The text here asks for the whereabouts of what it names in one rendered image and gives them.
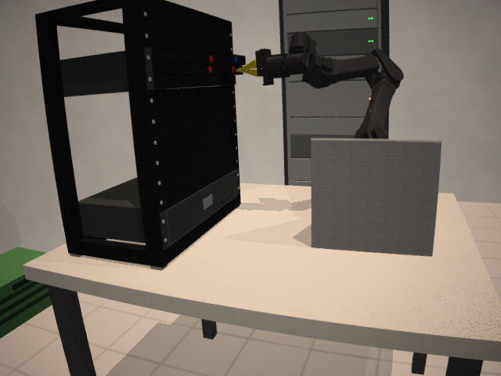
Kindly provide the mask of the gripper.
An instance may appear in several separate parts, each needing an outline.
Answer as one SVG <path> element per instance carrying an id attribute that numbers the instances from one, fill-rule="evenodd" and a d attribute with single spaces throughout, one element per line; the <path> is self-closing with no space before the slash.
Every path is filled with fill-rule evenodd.
<path id="1" fill-rule="evenodd" d="M 253 75 L 255 77 L 263 76 L 263 85 L 274 85 L 274 80 L 271 77 L 288 75 L 285 63 L 286 55 L 282 56 L 269 56 L 271 55 L 270 49 L 260 49 L 255 51 L 256 60 L 251 61 L 244 67 L 236 69 L 236 72 L 242 72 Z M 248 69 L 257 68 L 254 70 Z"/>

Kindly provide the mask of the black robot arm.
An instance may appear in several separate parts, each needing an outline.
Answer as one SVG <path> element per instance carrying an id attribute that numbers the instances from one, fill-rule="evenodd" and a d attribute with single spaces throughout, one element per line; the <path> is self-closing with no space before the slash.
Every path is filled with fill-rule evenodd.
<path id="1" fill-rule="evenodd" d="M 316 41 L 304 32 L 292 35 L 290 51 L 269 55 L 286 55 L 283 67 L 288 75 L 271 78 L 287 78 L 293 74 L 303 74 L 302 81 L 320 89 L 339 81 L 365 78 L 372 89 L 371 100 L 364 121 L 356 131 L 354 139 L 386 139 L 386 119 L 395 90 L 404 78 L 402 70 L 380 49 L 357 58 L 336 60 L 317 56 Z M 294 55 L 297 54 L 297 55 Z M 378 71 L 380 64 L 383 70 Z M 375 72 L 376 71 L 376 72 Z M 371 120 L 370 120 L 371 119 Z"/>

